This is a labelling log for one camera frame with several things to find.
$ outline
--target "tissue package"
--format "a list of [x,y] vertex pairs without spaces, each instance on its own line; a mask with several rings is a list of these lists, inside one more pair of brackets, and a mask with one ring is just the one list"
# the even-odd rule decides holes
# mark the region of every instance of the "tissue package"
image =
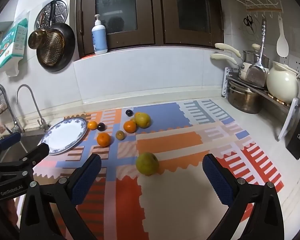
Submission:
[[17,76],[18,62],[23,58],[28,30],[25,18],[7,31],[0,41],[0,69],[8,76]]

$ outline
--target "white plate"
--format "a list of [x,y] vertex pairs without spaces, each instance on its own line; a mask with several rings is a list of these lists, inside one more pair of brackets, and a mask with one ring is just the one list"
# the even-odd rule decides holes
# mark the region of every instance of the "white plate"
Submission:
[[41,139],[41,143],[49,145],[49,155],[60,154],[76,145],[87,129],[87,122],[83,118],[66,119],[51,127]]

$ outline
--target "faucet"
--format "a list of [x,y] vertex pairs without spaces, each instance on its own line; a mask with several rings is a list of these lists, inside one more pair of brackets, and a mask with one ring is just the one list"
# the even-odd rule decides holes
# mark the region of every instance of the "faucet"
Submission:
[[38,108],[37,102],[34,99],[34,95],[33,95],[32,89],[28,85],[22,84],[20,87],[18,87],[17,92],[16,92],[16,104],[18,104],[18,92],[19,92],[20,88],[22,88],[22,87],[28,88],[29,91],[30,91],[30,93],[31,93],[31,96],[32,96],[35,108],[37,109],[38,114],[39,114],[40,119],[41,119],[41,123],[40,123],[39,120],[37,120],[38,123],[39,123],[39,125],[40,125],[40,129],[43,129],[45,132],[48,131],[51,125],[47,124],[46,121],[45,121],[45,119],[42,117],[42,115],[40,113],[40,110]]
[[4,125],[5,128],[6,128],[7,131],[8,131],[9,133],[11,133],[11,134],[12,134],[12,133],[15,133],[15,132],[19,132],[19,133],[23,134],[23,133],[24,133],[24,130],[23,130],[23,128],[22,128],[22,126],[21,126],[19,120],[17,119],[16,115],[14,114],[13,110],[11,109],[11,106],[10,106],[10,103],[9,103],[9,100],[8,100],[8,96],[7,96],[7,92],[6,92],[5,88],[3,87],[3,85],[1,85],[1,84],[0,84],[0,90],[1,90],[1,92],[2,92],[2,94],[3,94],[4,100],[6,101],[7,107],[8,107],[8,109],[9,109],[9,111],[10,111],[10,114],[11,114],[12,120],[13,120],[13,124],[14,124],[14,127],[13,127],[11,130],[8,129],[8,128]]

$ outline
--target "bottle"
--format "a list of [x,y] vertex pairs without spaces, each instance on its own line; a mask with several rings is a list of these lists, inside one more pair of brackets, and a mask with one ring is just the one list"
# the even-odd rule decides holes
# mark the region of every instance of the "bottle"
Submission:
[[95,26],[92,28],[92,40],[94,53],[96,55],[104,54],[108,51],[106,39],[106,27],[101,24],[99,20],[100,14],[96,14]]

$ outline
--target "black-handled scissors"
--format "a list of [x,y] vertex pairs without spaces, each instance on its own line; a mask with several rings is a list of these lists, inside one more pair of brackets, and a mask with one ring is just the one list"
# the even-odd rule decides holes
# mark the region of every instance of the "black-handled scissors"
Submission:
[[244,24],[245,24],[246,26],[248,26],[248,27],[251,28],[251,30],[252,30],[252,32],[253,32],[253,34],[254,34],[254,30],[253,30],[253,28],[252,28],[252,24],[253,24],[253,19],[252,19],[252,17],[251,17],[250,15],[247,15],[247,17],[245,17],[245,18],[243,19],[243,22],[244,22]]

